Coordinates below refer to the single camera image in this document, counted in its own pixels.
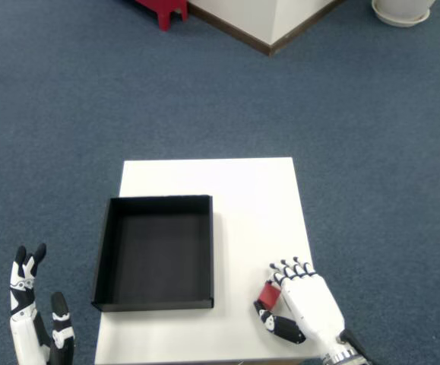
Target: white robotic hand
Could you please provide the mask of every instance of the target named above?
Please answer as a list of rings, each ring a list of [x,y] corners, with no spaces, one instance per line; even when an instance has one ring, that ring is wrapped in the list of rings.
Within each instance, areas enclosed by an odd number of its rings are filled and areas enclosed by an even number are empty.
[[[267,284],[281,290],[282,298],[295,321],[273,315],[258,300],[255,308],[267,330],[296,343],[302,342],[304,338],[313,340],[318,346],[323,364],[371,363],[358,341],[345,329],[343,315],[333,295],[310,263],[300,262],[295,257],[291,262],[281,260],[271,264],[271,268],[274,273]]]
[[[36,308],[34,280],[45,255],[45,244],[41,244],[34,254],[27,254],[21,246],[12,264],[10,327],[20,365],[72,364],[74,333],[64,297],[61,293],[52,295],[53,343]]]

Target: black box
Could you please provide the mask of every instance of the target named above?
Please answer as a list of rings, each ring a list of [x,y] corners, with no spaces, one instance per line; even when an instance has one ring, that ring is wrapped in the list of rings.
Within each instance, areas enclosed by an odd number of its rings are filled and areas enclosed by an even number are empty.
[[[103,312],[212,308],[212,197],[110,199],[92,304]]]

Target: white table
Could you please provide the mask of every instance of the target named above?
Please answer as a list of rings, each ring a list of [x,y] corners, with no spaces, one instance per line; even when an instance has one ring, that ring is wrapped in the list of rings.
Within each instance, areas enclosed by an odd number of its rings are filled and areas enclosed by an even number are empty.
[[[214,308],[102,313],[96,364],[292,359],[252,305],[274,260],[311,261],[291,158],[126,161],[120,196],[213,196]],[[279,300],[276,311],[286,314]]]

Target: red stool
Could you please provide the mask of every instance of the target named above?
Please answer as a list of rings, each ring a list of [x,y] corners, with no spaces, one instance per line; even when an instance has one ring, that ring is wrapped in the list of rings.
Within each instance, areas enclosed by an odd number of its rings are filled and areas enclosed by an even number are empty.
[[[168,30],[171,23],[171,13],[176,9],[181,9],[182,21],[188,19],[188,6],[186,0],[135,0],[139,4],[147,6],[157,13],[159,28]]]

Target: red object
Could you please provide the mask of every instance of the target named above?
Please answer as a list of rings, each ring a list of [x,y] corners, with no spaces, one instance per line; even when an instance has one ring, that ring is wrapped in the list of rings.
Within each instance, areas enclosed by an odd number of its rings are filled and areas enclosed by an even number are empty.
[[[159,28],[166,31],[170,27],[171,13],[181,9],[182,21],[188,19],[188,5],[186,0],[135,0],[157,13]]]
[[[258,296],[258,300],[264,305],[266,310],[272,310],[274,308],[277,299],[279,298],[280,290],[273,287],[270,283],[265,283],[264,289]]]

